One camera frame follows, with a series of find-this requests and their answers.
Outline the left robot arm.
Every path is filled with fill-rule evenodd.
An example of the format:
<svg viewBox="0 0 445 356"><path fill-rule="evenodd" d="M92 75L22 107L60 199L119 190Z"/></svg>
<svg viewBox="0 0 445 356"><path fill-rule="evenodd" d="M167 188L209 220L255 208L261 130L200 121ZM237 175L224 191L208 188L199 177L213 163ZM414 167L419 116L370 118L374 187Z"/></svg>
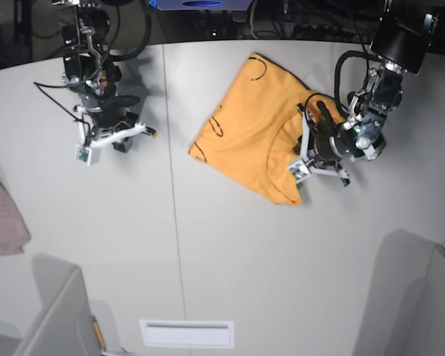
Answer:
<svg viewBox="0 0 445 356"><path fill-rule="evenodd" d="M372 161L386 147L382 130L388 115L402 101L406 74L418 74L438 23L438 9L425 1L387 1L378 30L368 50L348 50L334 69L334 109L326 95L312 93L297 106L302 116L302 134L294 147L298 155L288 169L301 184L312 175L337 177L350 183L342 160ZM340 100L343 64L361 58L367 63L362 87Z"/></svg>

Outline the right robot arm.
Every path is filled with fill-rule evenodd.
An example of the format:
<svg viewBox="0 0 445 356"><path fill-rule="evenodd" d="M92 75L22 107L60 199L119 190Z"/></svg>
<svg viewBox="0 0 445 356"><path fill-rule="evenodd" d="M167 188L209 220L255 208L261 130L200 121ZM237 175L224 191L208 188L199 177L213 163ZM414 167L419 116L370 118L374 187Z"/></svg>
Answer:
<svg viewBox="0 0 445 356"><path fill-rule="evenodd" d="M140 7L144 33L139 45L126 54L112 54L109 39L111 19L101 1L57 1L63 41L63 87L78 95L81 102L73 108L77 115L80 141L76 160L88 166L98 162L103 148L126 153L134 137L156 136L139 114L131 111L141 99L120 94L118 84L123 75L118 64L135 59L147 46L152 20L148 5Z"/></svg>

